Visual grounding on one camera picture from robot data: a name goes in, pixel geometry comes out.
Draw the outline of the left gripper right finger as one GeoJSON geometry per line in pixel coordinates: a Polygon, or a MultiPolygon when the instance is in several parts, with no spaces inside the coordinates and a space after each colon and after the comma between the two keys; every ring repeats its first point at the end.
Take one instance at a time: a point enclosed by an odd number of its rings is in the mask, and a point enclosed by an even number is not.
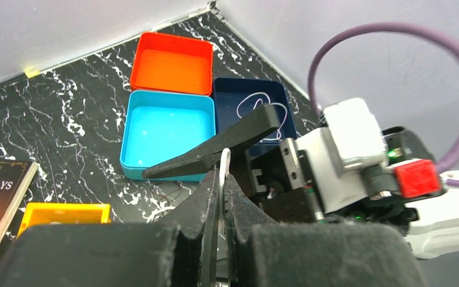
{"type": "Polygon", "coordinates": [[[232,286],[427,286],[397,230],[381,224],[275,222],[224,185],[232,286]]]}

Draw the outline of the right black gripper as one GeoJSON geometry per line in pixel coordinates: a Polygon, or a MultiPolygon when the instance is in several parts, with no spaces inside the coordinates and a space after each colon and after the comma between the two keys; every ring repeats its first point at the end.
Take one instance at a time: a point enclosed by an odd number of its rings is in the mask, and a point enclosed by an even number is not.
{"type": "Polygon", "coordinates": [[[248,149],[280,127],[275,107],[261,105],[238,122],[177,157],[147,167],[145,179],[207,173],[231,151],[230,172],[236,185],[229,190],[230,224],[325,224],[319,190],[305,149],[282,140],[251,158],[248,149]]]}

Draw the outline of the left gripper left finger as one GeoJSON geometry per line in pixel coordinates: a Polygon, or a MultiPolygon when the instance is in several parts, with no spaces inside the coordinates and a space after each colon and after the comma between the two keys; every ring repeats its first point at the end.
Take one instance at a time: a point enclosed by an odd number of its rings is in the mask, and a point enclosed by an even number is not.
{"type": "Polygon", "coordinates": [[[0,265],[0,286],[214,286],[219,170],[152,223],[36,225],[0,265]]]}

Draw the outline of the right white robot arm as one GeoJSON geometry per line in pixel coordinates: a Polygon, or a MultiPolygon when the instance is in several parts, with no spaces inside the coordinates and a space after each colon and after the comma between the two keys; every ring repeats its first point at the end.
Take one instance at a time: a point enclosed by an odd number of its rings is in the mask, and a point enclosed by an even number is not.
{"type": "Polygon", "coordinates": [[[145,179],[232,172],[252,205],[279,222],[379,223],[397,229],[421,259],[459,251],[459,183],[437,172],[421,139],[381,130],[359,99],[323,112],[324,124],[270,151],[249,148],[279,127],[259,107],[202,144],[142,172],[145,179]]]}

